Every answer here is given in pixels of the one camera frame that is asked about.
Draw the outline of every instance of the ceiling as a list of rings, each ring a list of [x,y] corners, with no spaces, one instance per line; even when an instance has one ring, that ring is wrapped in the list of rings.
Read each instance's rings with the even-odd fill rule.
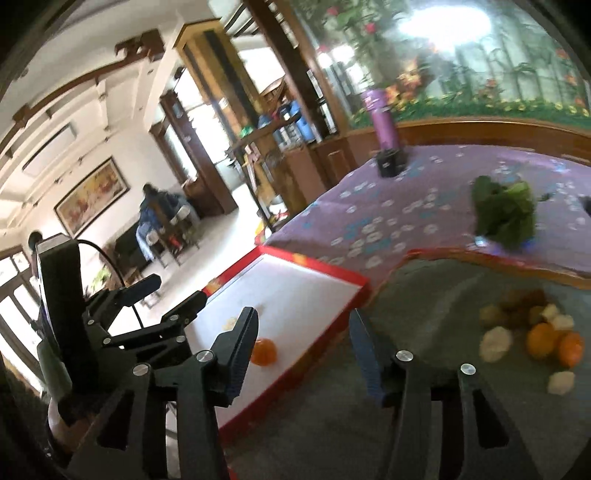
[[[124,58],[123,52],[115,55],[115,44],[157,28],[166,53],[160,61],[144,59],[101,77],[98,85],[93,80],[79,85],[18,131],[0,152],[0,232],[19,230],[61,176],[77,168],[81,158],[113,134],[137,125],[147,131],[158,98],[178,64],[172,45],[182,25],[225,19],[237,6],[237,0],[211,0],[210,5],[206,0],[84,1],[10,84],[0,108],[0,140],[14,125],[12,116],[25,104],[32,106],[83,73]],[[75,140],[52,157],[37,177],[23,172],[40,147],[67,124]]]

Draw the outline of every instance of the window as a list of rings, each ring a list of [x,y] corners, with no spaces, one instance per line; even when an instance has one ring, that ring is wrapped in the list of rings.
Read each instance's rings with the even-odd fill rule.
[[[37,345],[41,338],[32,324],[40,303],[37,279],[27,257],[9,252],[0,260],[0,353],[39,391],[43,376]]]
[[[591,128],[581,74],[512,2],[289,2],[354,127],[371,125],[362,92],[381,88],[399,120],[494,115]]]
[[[174,131],[174,128],[169,126],[164,133],[164,139],[170,150],[174,153],[174,156],[178,162],[178,166],[182,169],[186,179],[194,180],[197,178],[197,169],[195,165],[189,158],[187,151],[184,149],[183,144],[181,143],[180,139],[178,138],[177,133]]]
[[[178,101],[186,111],[189,111],[199,105],[203,105],[203,97],[199,88],[195,85],[191,74],[188,69],[185,69],[178,79],[177,84],[174,87],[174,91],[177,94]]]
[[[239,55],[259,93],[285,75],[270,47],[242,50]]]
[[[230,148],[230,141],[213,107],[211,105],[200,105],[187,112],[187,114],[212,162],[219,163],[225,160],[228,157],[226,150]]]

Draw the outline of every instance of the gray table surface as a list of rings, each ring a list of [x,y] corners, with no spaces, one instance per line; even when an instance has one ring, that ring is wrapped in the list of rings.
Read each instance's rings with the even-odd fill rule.
[[[413,261],[392,274],[366,309],[376,329],[432,365],[472,363],[488,380],[519,428],[544,479],[558,480],[591,432],[591,359],[577,366],[575,389],[546,393],[560,367],[525,353],[525,332],[495,364],[478,356],[483,330],[478,310],[512,288],[542,287],[576,330],[591,334],[591,293],[547,281],[521,279],[455,260]],[[385,445],[391,411],[380,410],[344,338],[247,437],[226,450],[241,480],[373,478]],[[428,469],[433,478],[436,469]]]

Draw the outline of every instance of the framed painting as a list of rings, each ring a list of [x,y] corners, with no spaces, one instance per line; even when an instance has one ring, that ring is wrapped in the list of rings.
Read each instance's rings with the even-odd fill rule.
[[[76,238],[128,191],[129,186],[111,157],[72,188],[54,211],[68,235]]]

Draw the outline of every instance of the metal screw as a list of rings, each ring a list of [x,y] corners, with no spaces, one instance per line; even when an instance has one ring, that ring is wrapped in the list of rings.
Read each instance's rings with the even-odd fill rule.
[[[466,375],[474,375],[476,373],[476,367],[471,364],[463,364],[460,367],[460,370],[462,370],[462,373]]]
[[[213,359],[213,352],[211,350],[201,350],[195,357],[199,362],[209,362]]]
[[[146,364],[139,364],[134,367],[134,375],[136,377],[143,377],[149,371],[150,371],[150,368]]]
[[[414,355],[408,350],[400,350],[396,353],[396,358],[401,362],[410,362],[414,358]]]

